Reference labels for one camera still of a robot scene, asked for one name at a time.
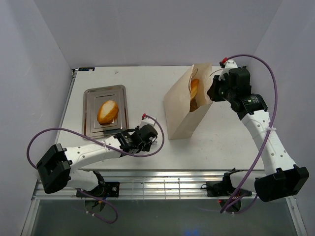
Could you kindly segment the long baguette bread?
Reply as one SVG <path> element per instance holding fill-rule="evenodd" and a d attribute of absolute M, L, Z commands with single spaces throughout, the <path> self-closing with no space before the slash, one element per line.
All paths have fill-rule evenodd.
<path fill-rule="evenodd" d="M 190 99 L 193 100 L 198 92 L 199 80 L 193 79 L 190 82 Z"/>

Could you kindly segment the beige paper bag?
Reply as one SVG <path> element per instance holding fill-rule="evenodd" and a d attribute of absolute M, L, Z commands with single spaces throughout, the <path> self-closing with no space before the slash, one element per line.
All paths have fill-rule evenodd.
<path fill-rule="evenodd" d="M 207 95 L 212 84 L 212 73 L 211 63 L 193 64 L 164 96 L 164 110 L 170 140 L 190 138 L 205 117 L 213 103 Z M 190 112 L 190 82 L 193 79 L 199 80 L 198 92 L 195 96 L 198 109 Z"/>

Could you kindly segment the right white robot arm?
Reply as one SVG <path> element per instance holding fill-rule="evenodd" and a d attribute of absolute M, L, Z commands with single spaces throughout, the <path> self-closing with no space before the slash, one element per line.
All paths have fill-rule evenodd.
<path fill-rule="evenodd" d="M 306 167 L 298 167 L 286 152 L 271 124 L 268 108 L 259 94 L 251 92 L 250 73 L 244 68 L 225 69 L 215 75 L 207 92 L 214 102 L 227 101 L 247 128 L 264 165 L 264 174 L 232 169 L 222 180 L 222 189 L 234 195 L 242 188 L 264 202 L 298 194 L 309 178 Z"/>

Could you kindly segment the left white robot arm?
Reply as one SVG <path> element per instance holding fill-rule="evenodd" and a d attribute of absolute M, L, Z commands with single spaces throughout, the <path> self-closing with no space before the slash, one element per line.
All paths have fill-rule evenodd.
<path fill-rule="evenodd" d="M 83 167 L 107 159 L 149 152 L 157 137 L 155 128 L 146 124 L 85 146 L 52 145 L 36 165 L 44 191 L 52 194 L 72 187 L 100 196 L 104 192 L 102 177 L 96 171 L 84 171 Z"/>

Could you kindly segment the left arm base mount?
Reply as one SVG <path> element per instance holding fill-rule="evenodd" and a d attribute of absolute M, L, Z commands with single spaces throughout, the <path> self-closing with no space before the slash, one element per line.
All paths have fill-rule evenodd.
<path fill-rule="evenodd" d="M 86 190 L 77 190 L 76 197 L 86 197 L 86 194 L 98 197 L 98 198 L 107 198 L 107 197 L 118 197 L 120 191 L 119 182 L 104 182 L 100 186 L 97 186 L 91 191 Z"/>

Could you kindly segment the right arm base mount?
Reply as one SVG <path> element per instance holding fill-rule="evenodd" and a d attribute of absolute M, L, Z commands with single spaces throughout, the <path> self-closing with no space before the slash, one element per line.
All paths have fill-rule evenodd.
<path fill-rule="evenodd" d="M 208 197 L 230 197 L 235 188 L 227 187 L 223 181 L 207 181 L 200 189 L 206 190 Z"/>

